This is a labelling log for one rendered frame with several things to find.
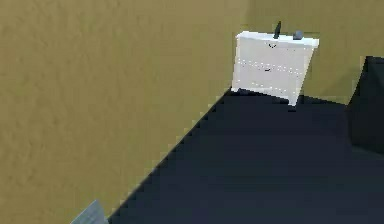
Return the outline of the white chest of drawers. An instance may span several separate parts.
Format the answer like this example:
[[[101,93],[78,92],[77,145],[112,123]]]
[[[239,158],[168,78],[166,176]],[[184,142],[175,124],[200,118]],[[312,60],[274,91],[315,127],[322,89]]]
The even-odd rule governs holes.
[[[236,35],[231,91],[239,89],[286,99],[297,104],[319,40],[290,35],[242,31]]]

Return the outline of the black box furniture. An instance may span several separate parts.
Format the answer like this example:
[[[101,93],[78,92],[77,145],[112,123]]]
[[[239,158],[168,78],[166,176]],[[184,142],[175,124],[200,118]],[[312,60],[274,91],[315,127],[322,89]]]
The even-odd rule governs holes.
[[[384,58],[365,58],[347,118],[351,143],[384,155]]]

